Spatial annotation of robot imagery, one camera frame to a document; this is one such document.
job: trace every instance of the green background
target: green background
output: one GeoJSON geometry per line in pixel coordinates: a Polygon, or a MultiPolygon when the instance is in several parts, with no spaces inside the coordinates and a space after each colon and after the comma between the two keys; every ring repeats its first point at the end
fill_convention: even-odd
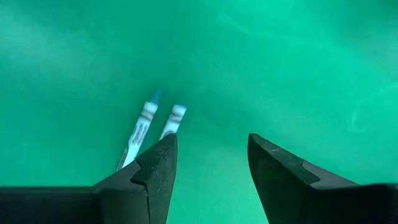
{"type": "Polygon", "coordinates": [[[0,0],[0,184],[93,185],[146,100],[174,103],[168,223],[265,223],[249,133],[360,184],[398,182],[393,0],[0,0]]]}

